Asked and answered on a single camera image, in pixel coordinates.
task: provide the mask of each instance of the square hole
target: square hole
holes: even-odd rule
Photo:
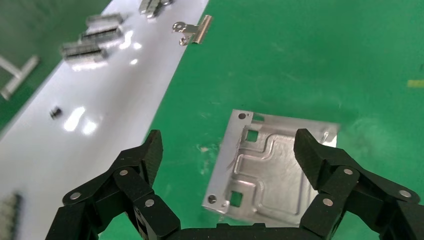
[[[258,131],[247,130],[246,140],[255,143],[258,140]]]
[[[229,205],[240,208],[240,205],[242,205],[243,200],[243,193],[238,191],[231,191],[231,198],[229,199]]]

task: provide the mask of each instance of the green surface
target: green surface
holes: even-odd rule
[[[100,14],[109,2],[0,0],[0,55],[17,67],[32,55],[40,57],[39,65],[9,101],[0,96],[0,132],[60,62],[59,46],[76,41],[87,29],[86,17]],[[0,68],[0,88],[11,78]]]
[[[424,88],[407,87],[424,79],[423,13],[419,0],[211,0],[151,126],[164,145],[153,187],[182,227],[220,218],[201,204],[232,109],[340,123],[340,148],[424,196]],[[137,239],[125,223],[101,239]],[[348,213],[333,239],[378,235]]]

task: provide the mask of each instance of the metal rod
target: metal rod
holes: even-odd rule
[[[10,99],[11,95],[24,82],[25,78],[30,74],[30,72],[36,67],[38,63],[39,58],[38,56],[34,55],[25,63],[25,65],[22,67],[22,70],[17,70],[17,74],[14,74],[14,77],[0,91],[0,94],[3,96],[4,99]]]
[[[21,70],[13,65],[11,62],[6,60],[6,58],[0,55],[0,67],[4,68],[9,73],[13,74],[15,77],[19,77],[21,74]]]

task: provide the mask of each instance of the yellow tape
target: yellow tape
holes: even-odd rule
[[[424,88],[424,80],[408,80],[408,88]]]

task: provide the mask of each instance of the black linkage arm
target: black linkage arm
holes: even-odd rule
[[[382,240],[424,240],[424,207],[410,189],[366,171],[344,150],[319,144],[299,129],[295,157],[318,195],[299,228],[217,224],[181,230],[178,217],[152,185],[162,161],[162,137],[122,151],[103,174],[63,197],[46,240],[97,240],[111,220],[126,213],[144,240],[330,239],[346,211],[358,215]]]

